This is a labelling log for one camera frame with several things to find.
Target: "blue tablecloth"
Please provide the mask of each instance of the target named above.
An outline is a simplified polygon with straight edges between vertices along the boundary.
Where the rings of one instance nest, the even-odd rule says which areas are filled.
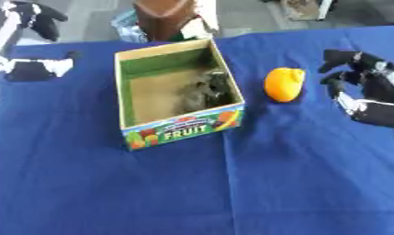
[[[0,235],[394,234],[394,130],[351,121],[317,74],[325,49],[394,61],[394,28],[252,34],[218,44],[246,98],[241,128],[128,152],[113,54],[124,42],[18,47],[82,59],[62,79],[0,83]],[[301,67],[300,99],[264,77]]]

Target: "fruit box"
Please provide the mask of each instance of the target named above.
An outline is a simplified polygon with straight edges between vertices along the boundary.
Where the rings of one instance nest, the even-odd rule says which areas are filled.
[[[115,56],[122,134],[131,150],[239,127],[244,100],[215,42],[193,40]],[[228,73],[232,103],[175,115],[178,90],[212,69]]]

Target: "orange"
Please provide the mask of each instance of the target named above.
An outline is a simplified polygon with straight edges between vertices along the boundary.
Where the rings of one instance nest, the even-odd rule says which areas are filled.
[[[271,98],[287,103],[298,97],[304,80],[305,71],[301,69],[277,68],[265,78],[264,89]]]

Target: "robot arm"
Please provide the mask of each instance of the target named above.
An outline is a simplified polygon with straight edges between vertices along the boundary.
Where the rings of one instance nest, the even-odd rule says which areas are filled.
[[[17,43],[16,34],[23,28],[32,28],[44,39],[59,37],[54,19],[66,21],[67,16],[44,5],[5,2],[0,7],[0,72],[10,81],[39,81],[52,76],[61,77],[73,68],[72,56],[64,60],[28,60],[5,58],[6,51]]]
[[[348,64],[351,72],[333,73],[322,79],[328,86],[331,98],[352,120],[394,128],[394,64],[375,56],[354,51],[327,50],[326,63],[320,72]],[[353,99],[343,88],[342,82],[359,84],[366,99]]]

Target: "gray floor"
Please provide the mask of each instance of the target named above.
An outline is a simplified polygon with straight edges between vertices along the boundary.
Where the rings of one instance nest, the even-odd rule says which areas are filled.
[[[70,21],[61,24],[61,41],[117,39],[110,26],[116,14],[131,7],[133,0],[36,0],[65,12]],[[250,32],[292,29],[342,28],[384,25],[394,21],[394,0],[339,0],[324,21],[290,21],[279,3],[259,0],[218,0],[223,37]]]

